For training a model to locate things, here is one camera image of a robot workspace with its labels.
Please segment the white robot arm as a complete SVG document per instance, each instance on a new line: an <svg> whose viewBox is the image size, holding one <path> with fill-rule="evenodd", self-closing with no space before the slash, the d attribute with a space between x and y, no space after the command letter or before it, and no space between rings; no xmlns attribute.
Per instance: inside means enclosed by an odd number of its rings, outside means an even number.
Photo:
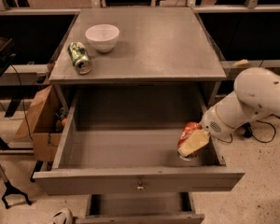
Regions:
<svg viewBox="0 0 280 224"><path fill-rule="evenodd" d="M234 80L233 92L211 106L199 123L186 125L177 144L179 157L189 160L211 137L222 138L270 115L280 118L280 76L261 67L247 68Z"/></svg>

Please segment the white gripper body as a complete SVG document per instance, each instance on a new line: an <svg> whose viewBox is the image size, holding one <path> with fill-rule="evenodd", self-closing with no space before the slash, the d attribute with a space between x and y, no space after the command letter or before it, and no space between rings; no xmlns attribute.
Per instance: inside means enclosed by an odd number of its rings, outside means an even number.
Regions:
<svg viewBox="0 0 280 224"><path fill-rule="evenodd" d="M211 136L223 138L242 125L264 117L264 111L244 104L233 91L203 114L200 125Z"/></svg>

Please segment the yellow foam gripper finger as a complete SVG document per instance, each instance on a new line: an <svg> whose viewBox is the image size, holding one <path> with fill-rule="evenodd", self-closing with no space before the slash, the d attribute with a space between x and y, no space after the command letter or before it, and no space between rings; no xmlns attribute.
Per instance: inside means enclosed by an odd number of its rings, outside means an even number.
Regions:
<svg viewBox="0 0 280 224"><path fill-rule="evenodd" d="M178 148L178 153L181 157L187 157L195 151L206 146L209 142L209 133L205 130L195 130Z"/></svg>

